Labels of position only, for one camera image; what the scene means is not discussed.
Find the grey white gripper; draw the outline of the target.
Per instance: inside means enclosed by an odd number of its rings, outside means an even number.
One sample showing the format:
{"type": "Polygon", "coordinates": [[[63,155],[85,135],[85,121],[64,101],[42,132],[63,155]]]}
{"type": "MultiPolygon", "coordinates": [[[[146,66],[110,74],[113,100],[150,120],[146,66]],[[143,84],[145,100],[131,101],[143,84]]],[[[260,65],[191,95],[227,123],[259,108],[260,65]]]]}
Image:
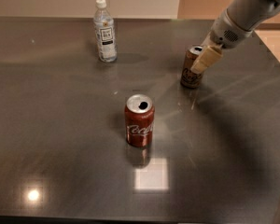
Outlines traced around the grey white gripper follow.
{"type": "Polygon", "coordinates": [[[221,47],[213,46],[214,43],[221,45],[224,49],[233,49],[248,38],[252,31],[253,26],[243,13],[233,8],[225,9],[214,21],[210,33],[202,42],[203,51],[198,55],[190,70],[194,74],[201,74],[222,58],[221,47]]]}

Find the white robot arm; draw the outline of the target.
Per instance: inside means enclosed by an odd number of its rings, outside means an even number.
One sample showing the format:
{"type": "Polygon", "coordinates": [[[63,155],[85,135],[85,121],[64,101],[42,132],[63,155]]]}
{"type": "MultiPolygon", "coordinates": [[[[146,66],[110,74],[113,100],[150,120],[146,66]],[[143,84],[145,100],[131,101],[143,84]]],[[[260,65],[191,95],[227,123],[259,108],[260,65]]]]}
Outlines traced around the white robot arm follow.
{"type": "Polygon", "coordinates": [[[222,50],[235,48],[263,21],[279,13],[280,0],[233,0],[214,21],[190,70],[203,73],[222,57],[222,50]]]}

